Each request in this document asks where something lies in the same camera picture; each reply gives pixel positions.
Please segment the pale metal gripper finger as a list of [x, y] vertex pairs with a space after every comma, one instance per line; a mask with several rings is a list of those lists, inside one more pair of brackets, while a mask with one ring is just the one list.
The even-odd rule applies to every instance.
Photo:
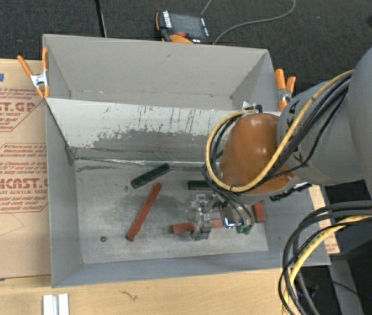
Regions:
[[215, 194], [196, 194], [189, 202], [186, 217], [188, 220], [210, 220], [217, 196]]
[[194, 229], [190, 232], [191, 238], [194, 241], [207, 240], [213, 228], [213, 223], [210, 216], [205, 213], [200, 215], [194, 225]]

